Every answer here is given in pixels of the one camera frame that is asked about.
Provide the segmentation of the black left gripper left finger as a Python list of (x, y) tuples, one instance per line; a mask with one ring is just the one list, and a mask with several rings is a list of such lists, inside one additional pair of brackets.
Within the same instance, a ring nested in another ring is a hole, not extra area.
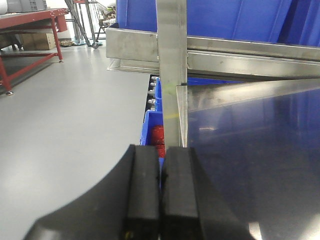
[(160, 166), (152, 146), (130, 145), (114, 168), (67, 205), (37, 219), (26, 240), (156, 240)]

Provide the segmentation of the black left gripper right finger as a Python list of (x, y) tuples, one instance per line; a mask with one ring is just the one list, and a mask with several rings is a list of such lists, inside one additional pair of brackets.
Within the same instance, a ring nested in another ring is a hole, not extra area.
[(193, 148), (168, 148), (161, 187), (162, 239), (253, 239), (214, 187)]

